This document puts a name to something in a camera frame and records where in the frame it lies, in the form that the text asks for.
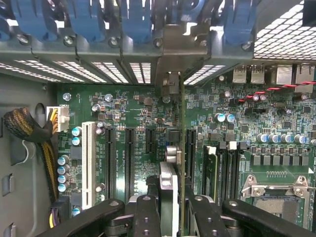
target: white pci slot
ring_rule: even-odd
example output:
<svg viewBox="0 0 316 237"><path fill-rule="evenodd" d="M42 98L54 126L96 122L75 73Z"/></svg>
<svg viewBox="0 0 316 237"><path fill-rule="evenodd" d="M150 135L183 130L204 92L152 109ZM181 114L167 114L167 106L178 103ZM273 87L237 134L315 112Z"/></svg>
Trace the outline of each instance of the white pci slot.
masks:
<svg viewBox="0 0 316 237"><path fill-rule="evenodd" d="M82 209L95 205L95 122L82 123Z"/></svg>

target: power connector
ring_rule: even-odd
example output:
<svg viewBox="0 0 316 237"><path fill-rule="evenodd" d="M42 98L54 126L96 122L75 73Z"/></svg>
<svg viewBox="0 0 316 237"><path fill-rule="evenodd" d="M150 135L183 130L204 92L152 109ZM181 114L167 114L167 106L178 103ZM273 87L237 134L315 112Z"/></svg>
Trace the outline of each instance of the power connector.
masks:
<svg viewBox="0 0 316 237"><path fill-rule="evenodd" d="M48 119L48 115L51 110L57 109L57 119L58 126L57 132L62 132L69 129L69 107L65 106L47 106L46 107L46 118Z"/></svg>

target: ventilation grille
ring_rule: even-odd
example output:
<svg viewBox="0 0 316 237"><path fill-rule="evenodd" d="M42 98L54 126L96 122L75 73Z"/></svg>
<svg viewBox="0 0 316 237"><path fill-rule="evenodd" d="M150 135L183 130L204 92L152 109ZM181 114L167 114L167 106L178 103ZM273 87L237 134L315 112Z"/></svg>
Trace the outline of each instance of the ventilation grille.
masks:
<svg viewBox="0 0 316 237"><path fill-rule="evenodd" d="M59 66L62 66L68 70L71 70L74 73L77 73L78 75L91 80L93 82L102 82L102 83L106 83L105 80L103 80L102 78L96 76L95 74L91 73L90 71L88 71L87 69L85 69L84 67L80 66L78 63L76 62L60 62L60 61L54 61L54 63L58 64Z"/></svg>
<svg viewBox="0 0 316 237"><path fill-rule="evenodd" d="M224 65L205 65L190 78L184 81L184 85L194 85L199 81L207 78L208 76L214 74L218 70L222 69Z"/></svg>
<svg viewBox="0 0 316 237"><path fill-rule="evenodd" d="M137 82L140 84L149 84L151 78L150 63L130 63L130 66L135 74Z"/></svg>
<svg viewBox="0 0 316 237"><path fill-rule="evenodd" d="M21 74L25 74L25 75L28 75L28 76L31 76L31 77L35 77L35 78L39 78L39 79L46 80L46 81L61 82L60 80L49 78L49 77L46 77L46 76L42 76L40 74L32 73L32 72L29 72L29 71L26 71L26 70L23 70L23 69L20 69L20 68L16 68L16 67L4 64L4 63L0 63L0 68L7 69L7 70L10 70L10 71L13 71L13 72L17 72L17 73L21 73Z"/></svg>
<svg viewBox="0 0 316 237"><path fill-rule="evenodd" d="M316 60L316 27L302 27L303 4L257 34L255 58Z"/></svg>
<svg viewBox="0 0 316 237"><path fill-rule="evenodd" d="M120 73L113 63L98 63L93 62L94 66L100 69L104 74L111 78L116 83L128 83L125 77Z"/></svg>
<svg viewBox="0 0 316 237"><path fill-rule="evenodd" d="M64 78L66 80L70 80L70 81L74 81L74 82L84 82L83 80L79 79L79 78L76 78L72 75L69 75L67 73L64 73L64 72L61 72L57 69L54 69L52 67L49 67L47 65L44 65L42 63L39 63L38 61L35 61L35 60L15 60L16 62L18 63L23 63L24 65L27 65L27 66L30 66L32 68L36 68L38 70L41 70L43 72L46 72L46 73L50 73L50 74L53 74L55 76L58 76L58 77L61 77L61 78Z"/></svg>

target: motherboard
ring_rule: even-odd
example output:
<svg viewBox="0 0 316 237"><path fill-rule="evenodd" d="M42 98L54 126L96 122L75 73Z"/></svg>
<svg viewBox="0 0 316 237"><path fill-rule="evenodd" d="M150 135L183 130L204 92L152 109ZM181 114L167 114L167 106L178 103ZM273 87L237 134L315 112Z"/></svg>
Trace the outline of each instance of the motherboard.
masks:
<svg viewBox="0 0 316 237"><path fill-rule="evenodd" d="M158 87L63 84L70 130L59 133L61 196L73 215L108 199L147 193L166 147L185 138L185 174L195 194L220 205L239 198L312 229L316 101L291 88L218 79L185 89L185 134L178 100Z"/></svg>

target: blue plastic latch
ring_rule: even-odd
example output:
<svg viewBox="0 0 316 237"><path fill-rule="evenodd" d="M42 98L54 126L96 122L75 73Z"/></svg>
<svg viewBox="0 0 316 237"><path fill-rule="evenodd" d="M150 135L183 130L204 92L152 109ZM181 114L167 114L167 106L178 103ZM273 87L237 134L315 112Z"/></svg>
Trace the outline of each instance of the blue plastic latch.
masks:
<svg viewBox="0 0 316 237"><path fill-rule="evenodd" d="M226 0L222 13L224 38L227 44L241 45L250 40L256 21L258 0Z"/></svg>
<svg viewBox="0 0 316 237"><path fill-rule="evenodd" d="M150 0L146 0L144 8L142 0L130 0L129 7L127 7L127 1L122 0L121 15L123 31L135 44L151 41Z"/></svg>
<svg viewBox="0 0 316 237"><path fill-rule="evenodd" d="M57 26L47 0L12 0L11 6L23 32L41 42L57 39Z"/></svg>
<svg viewBox="0 0 316 237"><path fill-rule="evenodd" d="M105 24L99 0L67 0L69 18L74 32L88 42L105 40Z"/></svg>
<svg viewBox="0 0 316 237"><path fill-rule="evenodd" d="M197 22L198 15L204 6L204 0L185 0L183 3L183 10L181 21Z"/></svg>
<svg viewBox="0 0 316 237"><path fill-rule="evenodd" d="M0 41L7 41L10 39L10 27L5 20L6 12L0 8Z"/></svg>

